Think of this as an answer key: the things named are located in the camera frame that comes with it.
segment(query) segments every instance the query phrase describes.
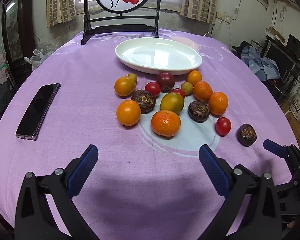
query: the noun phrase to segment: blue gripper pad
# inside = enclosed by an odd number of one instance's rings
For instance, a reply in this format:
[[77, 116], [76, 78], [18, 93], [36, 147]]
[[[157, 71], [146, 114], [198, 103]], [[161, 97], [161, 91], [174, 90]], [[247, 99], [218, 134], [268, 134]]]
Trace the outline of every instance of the blue gripper pad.
[[73, 169], [67, 180], [67, 195], [70, 199], [79, 195], [97, 160], [98, 148], [90, 145], [80, 158], [69, 163], [67, 168]]
[[218, 194], [227, 198], [230, 194], [232, 172], [229, 164], [224, 159], [217, 158], [206, 144], [200, 147], [199, 160]]
[[264, 149], [277, 155], [280, 158], [288, 157], [288, 151], [285, 147], [282, 147], [281, 145], [279, 145], [273, 141], [270, 141], [269, 139], [267, 139], [263, 142], [263, 147], [264, 147]]

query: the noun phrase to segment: tablecloth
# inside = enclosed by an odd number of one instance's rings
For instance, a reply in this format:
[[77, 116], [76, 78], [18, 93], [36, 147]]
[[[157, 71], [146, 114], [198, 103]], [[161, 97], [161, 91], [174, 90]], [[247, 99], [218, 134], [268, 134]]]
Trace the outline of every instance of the tablecloth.
[[[186, 97], [181, 129], [171, 139], [151, 131], [154, 112], [142, 115], [132, 128], [117, 122], [116, 108], [123, 99], [114, 92], [116, 79], [135, 73], [136, 89], [143, 89], [156, 76], [125, 66], [114, 48], [127, 39], [151, 36], [100, 34], [82, 46], [79, 33], [20, 87], [0, 122], [0, 213], [11, 225], [24, 175], [28, 171], [48, 175], [64, 168], [90, 144], [98, 147], [99, 160], [73, 202], [101, 239], [197, 239], [224, 201], [200, 164], [198, 150], [204, 143], [231, 167], [241, 163], [257, 175], [269, 172], [275, 184], [290, 180], [285, 161], [262, 147], [265, 139], [297, 145], [285, 116], [252, 71], [215, 39], [159, 31], [161, 38], [187, 44], [202, 56], [199, 71], [203, 80], [229, 99], [224, 116], [231, 120], [232, 129], [227, 136], [216, 134], [213, 116], [203, 124], [189, 121], [186, 108], [193, 96]], [[176, 87], [180, 87], [186, 75], [175, 78]], [[38, 139], [16, 138], [16, 129], [36, 92], [42, 85], [57, 82], [61, 88]], [[235, 137], [243, 123], [250, 123], [258, 136], [250, 147], [242, 146]], [[67, 232], [51, 199], [56, 222]], [[243, 212], [244, 208], [231, 232], [238, 227]]]

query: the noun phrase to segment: plastic bag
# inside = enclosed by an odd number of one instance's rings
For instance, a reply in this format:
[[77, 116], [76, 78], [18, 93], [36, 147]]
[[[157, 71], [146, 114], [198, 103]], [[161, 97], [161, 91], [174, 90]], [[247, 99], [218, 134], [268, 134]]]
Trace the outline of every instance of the plastic bag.
[[32, 71], [34, 71], [37, 67], [41, 65], [42, 62], [44, 62], [47, 57], [52, 53], [53, 51], [49, 52], [47, 55], [42, 54], [42, 50], [39, 51], [35, 49], [33, 51], [34, 56], [31, 58], [25, 57], [25, 61], [32, 65]]

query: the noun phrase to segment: black smartphone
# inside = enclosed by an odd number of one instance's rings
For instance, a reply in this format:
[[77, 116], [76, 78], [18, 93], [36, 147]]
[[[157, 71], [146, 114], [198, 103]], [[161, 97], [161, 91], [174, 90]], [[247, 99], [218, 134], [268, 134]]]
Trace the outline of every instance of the black smartphone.
[[56, 83], [40, 87], [21, 119], [16, 131], [18, 138], [28, 140], [37, 139], [42, 121], [60, 86], [60, 83]]

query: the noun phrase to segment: white bucket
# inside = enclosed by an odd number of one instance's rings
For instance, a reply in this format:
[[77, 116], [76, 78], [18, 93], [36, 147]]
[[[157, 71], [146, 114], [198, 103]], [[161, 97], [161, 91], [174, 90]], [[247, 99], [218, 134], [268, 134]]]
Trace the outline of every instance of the white bucket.
[[300, 88], [298, 89], [297, 93], [293, 97], [290, 103], [290, 111], [294, 115], [294, 117], [300, 121]]

